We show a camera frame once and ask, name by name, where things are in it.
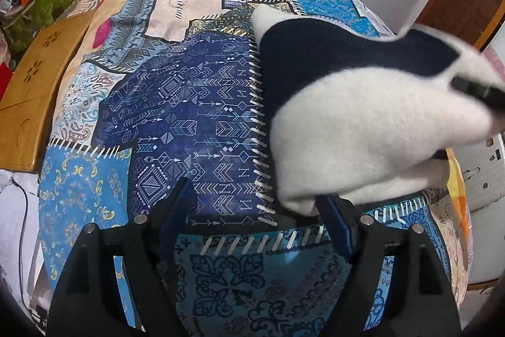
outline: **metal screw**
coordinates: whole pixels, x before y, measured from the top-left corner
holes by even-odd
[[[133,218],[133,223],[135,224],[144,224],[147,221],[147,215],[136,215]]]
[[[88,223],[87,225],[84,226],[84,233],[93,233],[93,231],[97,228],[97,225],[95,223]]]
[[[424,227],[421,226],[419,223],[414,223],[412,225],[412,230],[415,231],[417,234],[421,234],[424,231]]]
[[[374,220],[375,219],[369,215],[363,215],[359,218],[359,221],[367,226],[370,226],[371,224],[373,224]]]

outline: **paisley pattern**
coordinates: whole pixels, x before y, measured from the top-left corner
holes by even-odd
[[[40,236],[53,287],[84,224],[125,224],[186,176],[198,201],[174,248],[169,292],[190,335],[318,335],[350,265],[316,220],[297,227],[269,212],[275,184],[250,21],[259,3],[365,36],[391,35],[359,0],[103,0],[77,54],[84,58],[64,76],[70,86],[60,92],[40,174]],[[105,21],[110,28],[92,48]],[[394,227],[421,223],[462,298],[462,237],[449,204],[442,209],[438,200],[431,210],[415,195],[365,211]],[[393,261],[383,262],[365,328],[382,318]],[[116,258],[133,324],[121,264]]]

